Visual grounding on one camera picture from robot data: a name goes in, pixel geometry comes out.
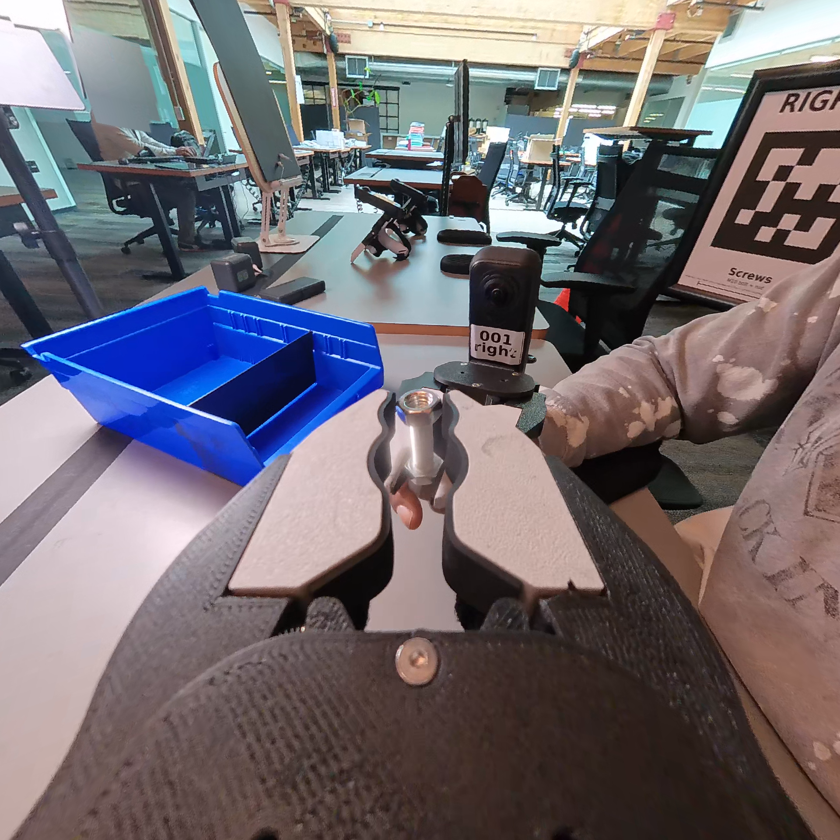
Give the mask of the green potted plant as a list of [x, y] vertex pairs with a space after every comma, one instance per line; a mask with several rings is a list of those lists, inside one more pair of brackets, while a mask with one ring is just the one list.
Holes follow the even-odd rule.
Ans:
[[386, 93], [381, 92], [380, 78], [367, 72], [364, 78], [348, 77], [341, 90], [343, 105], [347, 113], [358, 108], [379, 108], [387, 102]]

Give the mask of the studio light panel on stand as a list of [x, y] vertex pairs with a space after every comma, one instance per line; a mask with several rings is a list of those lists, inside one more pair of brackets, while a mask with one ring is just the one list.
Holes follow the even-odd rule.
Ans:
[[28, 248], [43, 244], [89, 320], [103, 317], [98, 296], [77, 253], [58, 225], [48, 199], [13, 137], [12, 108], [78, 111], [82, 102], [36, 29], [7, 18], [1, 26], [1, 157], [15, 190], [2, 194], [2, 237], [17, 235]]

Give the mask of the brown chair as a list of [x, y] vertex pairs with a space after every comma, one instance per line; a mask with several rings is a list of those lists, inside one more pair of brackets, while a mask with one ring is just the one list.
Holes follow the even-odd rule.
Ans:
[[476, 174], [457, 172], [452, 175], [447, 215], [474, 218], [489, 233], [488, 188]]

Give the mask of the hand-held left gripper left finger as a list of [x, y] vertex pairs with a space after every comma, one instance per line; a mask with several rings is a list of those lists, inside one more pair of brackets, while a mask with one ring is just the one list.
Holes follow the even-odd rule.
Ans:
[[393, 571], [395, 396], [378, 390], [331, 417], [291, 452], [228, 582], [235, 595], [372, 599]]

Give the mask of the black monitor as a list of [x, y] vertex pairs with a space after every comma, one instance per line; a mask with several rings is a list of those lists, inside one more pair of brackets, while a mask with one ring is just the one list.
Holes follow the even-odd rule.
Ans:
[[469, 64], [461, 60], [455, 69], [455, 112], [445, 124], [442, 142], [443, 177], [438, 207], [440, 216], [448, 215], [452, 176], [463, 168], [469, 156]]

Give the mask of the steel hex nut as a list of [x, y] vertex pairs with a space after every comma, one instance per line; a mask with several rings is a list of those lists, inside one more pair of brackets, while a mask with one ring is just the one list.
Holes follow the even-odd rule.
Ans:
[[406, 424], [419, 424], [421, 421], [433, 424], [439, 416], [441, 406], [441, 392], [426, 387], [405, 392], [398, 401]]

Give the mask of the black mesh office chair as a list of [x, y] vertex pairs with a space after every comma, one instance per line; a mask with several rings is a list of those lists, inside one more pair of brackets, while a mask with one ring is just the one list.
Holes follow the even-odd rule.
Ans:
[[568, 307], [539, 301], [547, 340], [572, 372], [643, 334], [657, 298], [677, 282], [677, 258], [719, 150], [654, 141], [583, 247], [572, 271], [542, 270]]

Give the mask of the black phone mount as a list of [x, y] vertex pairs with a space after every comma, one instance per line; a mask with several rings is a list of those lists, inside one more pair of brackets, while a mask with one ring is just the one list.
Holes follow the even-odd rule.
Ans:
[[352, 264], [363, 251], [374, 258], [380, 258], [388, 250], [393, 253], [396, 261], [407, 260], [412, 251], [412, 242], [406, 235], [426, 235], [425, 195], [398, 179], [391, 179], [389, 186], [396, 201], [373, 192], [369, 187], [354, 187], [355, 198], [381, 211], [381, 216], [353, 251], [350, 258]]

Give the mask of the steel hex bolt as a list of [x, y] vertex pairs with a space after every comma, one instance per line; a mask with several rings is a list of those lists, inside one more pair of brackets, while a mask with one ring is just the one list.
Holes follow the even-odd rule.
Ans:
[[433, 485], [444, 465], [434, 449], [434, 422], [430, 415], [405, 415], [410, 454], [406, 462], [407, 474], [416, 485]]

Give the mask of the flat black box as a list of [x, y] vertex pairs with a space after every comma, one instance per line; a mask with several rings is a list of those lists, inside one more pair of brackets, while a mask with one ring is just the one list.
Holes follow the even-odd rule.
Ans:
[[258, 297], [287, 306], [295, 306], [323, 294], [326, 291], [325, 289], [326, 283], [324, 280], [304, 276], [276, 286], [266, 287], [258, 293]]

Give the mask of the dark top desk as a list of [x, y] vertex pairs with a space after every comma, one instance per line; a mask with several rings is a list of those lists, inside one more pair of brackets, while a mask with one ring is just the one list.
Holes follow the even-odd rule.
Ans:
[[120, 216], [149, 218], [152, 226], [125, 241], [121, 251], [131, 253], [132, 245], [142, 245], [147, 239], [160, 240], [168, 270], [145, 275], [147, 279], [167, 281], [186, 277], [176, 234], [171, 227], [168, 211], [161, 203], [158, 187], [165, 181], [188, 184], [195, 193], [207, 194], [206, 204], [216, 210], [223, 238], [216, 247], [229, 249], [232, 239], [240, 236], [235, 210], [233, 186], [242, 182], [249, 169], [242, 156], [228, 163], [195, 163], [185, 158], [161, 157], [123, 159], [79, 163], [78, 170], [99, 173], [111, 211]]
[[439, 193], [442, 189], [443, 173], [425, 169], [365, 166], [343, 177], [345, 185], [365, 186], [379, 193], [389, 193], [394, 180], [421, 192]]

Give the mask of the blue plastic bin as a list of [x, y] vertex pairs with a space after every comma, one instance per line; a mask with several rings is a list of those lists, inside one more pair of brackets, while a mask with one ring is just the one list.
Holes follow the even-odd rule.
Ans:
[[369, 323], [204, 287], [23, 348], [100, 425], [240, 486], [384, 382]]

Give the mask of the row of black office chairs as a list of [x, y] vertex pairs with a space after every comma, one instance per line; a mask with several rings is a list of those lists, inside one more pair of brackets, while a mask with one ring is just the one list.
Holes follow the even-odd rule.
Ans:
[[566, 207], [585, 214], [595, 200], [598, 165], [620, 158], [623, 145], [586, 132], [567, 147], [548, 135], [510, 139], [490, 192], [490, 220], [503, 213], [529, 211], [557, 221]]

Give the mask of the person's right forearm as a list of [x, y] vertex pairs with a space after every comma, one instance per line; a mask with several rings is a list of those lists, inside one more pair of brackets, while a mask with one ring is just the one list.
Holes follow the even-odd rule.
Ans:
[[756, 301], [636, 339], [545, 390], [542, 451], [575, 467], [782, 422], [837, 350], [838, 265], [826, 259]]

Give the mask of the tall wooden desk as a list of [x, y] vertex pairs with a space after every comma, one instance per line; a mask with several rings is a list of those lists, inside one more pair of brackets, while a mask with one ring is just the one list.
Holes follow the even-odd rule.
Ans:
[[602, 140], [614, 142], [629, 140], [658, 140], [666, 143], [687, 142], [692, 145], [697, 138], [711, 136], [710, 130], [673, 129], [638, 125], [633, 127], [589, 128], [584, 133], [590, 133]]

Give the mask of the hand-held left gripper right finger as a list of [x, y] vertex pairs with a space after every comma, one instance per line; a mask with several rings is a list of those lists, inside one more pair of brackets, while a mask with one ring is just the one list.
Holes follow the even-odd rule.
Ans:
[[444, 577], [460, 599], [600, 594], [602, 577], [517, 408], [446, 402]]

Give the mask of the framed marker board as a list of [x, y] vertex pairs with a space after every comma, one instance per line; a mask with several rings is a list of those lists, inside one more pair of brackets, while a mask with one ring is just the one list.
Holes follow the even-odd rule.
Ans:
[[667, 294], [730, 308], [838, 251], [838, 85], [837, 59], [753, 73]]

